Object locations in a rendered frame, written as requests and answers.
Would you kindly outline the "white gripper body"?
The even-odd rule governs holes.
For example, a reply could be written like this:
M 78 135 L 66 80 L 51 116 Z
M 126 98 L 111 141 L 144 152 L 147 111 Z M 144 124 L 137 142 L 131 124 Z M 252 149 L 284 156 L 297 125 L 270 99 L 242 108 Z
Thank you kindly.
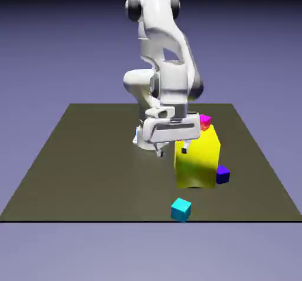
M 164 143 L 176 140 L 194 140 L 201 134 L 198 113 L 185 118 L 147 118 L 143 123 L 142 137 L 149 143 Z

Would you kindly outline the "small magenta cube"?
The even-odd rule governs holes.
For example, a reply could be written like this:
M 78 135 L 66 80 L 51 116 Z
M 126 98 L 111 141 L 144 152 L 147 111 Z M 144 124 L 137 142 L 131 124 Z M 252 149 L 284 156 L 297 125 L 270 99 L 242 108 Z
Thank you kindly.
M 201 126 L 202 131 L 206 131 L 211 126 L 211 117 L 210 116 L 200 114 L 199 121 L 200 121 L 200 126 Z

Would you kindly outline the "small blue cube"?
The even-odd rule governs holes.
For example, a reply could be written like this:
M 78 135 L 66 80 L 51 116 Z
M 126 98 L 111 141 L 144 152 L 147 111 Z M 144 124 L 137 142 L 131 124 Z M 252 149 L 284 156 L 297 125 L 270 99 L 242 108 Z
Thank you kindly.
M 231 171 L 225 166 L 218 166 L 216 171 L 216 183 L 224 184 L 229 182 Z

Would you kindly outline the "small cyan cube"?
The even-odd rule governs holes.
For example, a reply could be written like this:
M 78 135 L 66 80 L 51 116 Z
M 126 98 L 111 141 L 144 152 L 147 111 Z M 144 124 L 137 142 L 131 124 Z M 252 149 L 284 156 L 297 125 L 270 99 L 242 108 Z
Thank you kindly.
M 191 207 L 191 202 L 178 197 L 171 205 L 171 218 L 179 222 L 186 222 L 191 215 Z

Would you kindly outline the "large yellow box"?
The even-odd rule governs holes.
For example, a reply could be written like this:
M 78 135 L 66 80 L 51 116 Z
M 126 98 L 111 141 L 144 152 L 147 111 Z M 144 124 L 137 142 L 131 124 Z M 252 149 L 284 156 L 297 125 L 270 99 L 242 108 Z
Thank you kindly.
M 175 142 L 174 168 L 179 189 L 212 189 L 216 186 L 221 143 L 213 125 L 197 140 L 192 140 L 187 153 L 182 152 L 183 141 Z

